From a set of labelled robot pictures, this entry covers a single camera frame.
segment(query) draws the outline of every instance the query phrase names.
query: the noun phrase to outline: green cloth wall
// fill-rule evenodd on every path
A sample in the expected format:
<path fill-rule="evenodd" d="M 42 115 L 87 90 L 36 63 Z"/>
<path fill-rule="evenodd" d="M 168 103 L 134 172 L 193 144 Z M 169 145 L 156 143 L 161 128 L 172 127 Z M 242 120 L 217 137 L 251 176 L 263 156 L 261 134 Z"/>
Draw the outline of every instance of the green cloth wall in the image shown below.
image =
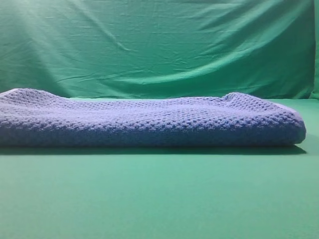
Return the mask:
<path fill-rule="evenodd" d="M 314 0 L 2 0 L 0 91 L 308 98 L 314 23 Z"/>
<path fill-rule="evenodd" d="M 315 25 L 316 25 L 316 72 L 315 72 L 315 89 L 311 95 L 319 99 L 319 0 L 315 0 Z"/>

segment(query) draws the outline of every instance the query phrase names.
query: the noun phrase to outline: green backdrop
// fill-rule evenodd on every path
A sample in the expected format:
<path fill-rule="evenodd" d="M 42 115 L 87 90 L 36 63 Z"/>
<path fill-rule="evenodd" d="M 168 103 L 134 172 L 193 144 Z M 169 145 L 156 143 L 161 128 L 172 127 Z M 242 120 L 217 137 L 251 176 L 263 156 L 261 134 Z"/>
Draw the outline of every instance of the green backdrop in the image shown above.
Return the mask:
<path fill-rule="evenodd" d="M 0 91 L 308 98 L 314 23 L 314 0 L 2 0 Z"/>
<path fill-rule="evenodd" d="M 315 89 L 311 95 L 313 98 L 319 99 L 319 0 L 315 0 L 315 16 L 316 16 L 316 73 L 315 73 Z"/>

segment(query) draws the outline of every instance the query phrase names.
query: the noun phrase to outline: green fabric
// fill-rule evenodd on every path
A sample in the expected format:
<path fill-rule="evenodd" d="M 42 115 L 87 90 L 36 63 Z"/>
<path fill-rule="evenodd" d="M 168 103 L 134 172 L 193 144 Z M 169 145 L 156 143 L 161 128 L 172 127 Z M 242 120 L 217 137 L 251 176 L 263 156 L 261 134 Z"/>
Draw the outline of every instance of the green fabric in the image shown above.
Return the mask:
<path fill-rule="evenodd" d="M 315 26 L 316 26 L 316 64 L 315 64 L 315 89 L 311 97 L 319 99 L 319 0 L 315 0 Z"/>
<path fill-rule="evenodd" d="M 0 91 L 308 98 L 313 0 L 1 0 Z"/>
<path fill-rule="evenodd" d="M 2 239 L 315 239 L 319 101 L 294 148 L 0 148 Z"/>

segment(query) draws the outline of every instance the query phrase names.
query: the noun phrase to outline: green table surface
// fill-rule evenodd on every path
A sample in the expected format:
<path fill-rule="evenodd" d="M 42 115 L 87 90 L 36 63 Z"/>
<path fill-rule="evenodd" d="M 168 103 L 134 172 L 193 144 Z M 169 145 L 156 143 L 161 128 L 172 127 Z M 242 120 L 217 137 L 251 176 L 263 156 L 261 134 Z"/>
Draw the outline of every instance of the green table surface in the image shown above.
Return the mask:
<path fill-rule="evenodd" d="M 0 148 L 0 239 L 318 239 L 319 101 L 286 148 Z"/>

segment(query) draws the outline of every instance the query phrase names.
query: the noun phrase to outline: blanket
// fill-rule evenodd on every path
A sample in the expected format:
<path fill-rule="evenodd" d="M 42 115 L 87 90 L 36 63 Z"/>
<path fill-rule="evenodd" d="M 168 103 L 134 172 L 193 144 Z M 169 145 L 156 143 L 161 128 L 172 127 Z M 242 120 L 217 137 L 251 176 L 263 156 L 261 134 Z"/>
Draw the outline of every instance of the blanket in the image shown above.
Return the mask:
<path fill-rule="evenodd" d="M 242 93 L 129 101 L 0 94 L 2 146 L 280 146 L 305 137 L 296 111 Z"/>

